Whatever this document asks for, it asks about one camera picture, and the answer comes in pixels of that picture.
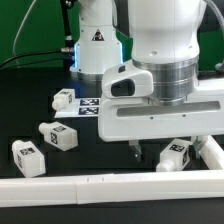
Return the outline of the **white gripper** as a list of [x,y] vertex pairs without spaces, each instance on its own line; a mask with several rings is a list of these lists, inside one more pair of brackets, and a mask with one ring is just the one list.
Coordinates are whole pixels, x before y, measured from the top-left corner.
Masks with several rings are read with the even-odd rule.
[[191,137],[199,158],[205,135],[224,134],[224,79],[199,80],[184,104],[153,106],[147,98],[101,97],[98,133],[102,140],[129,141],[138,162],[138,140]]

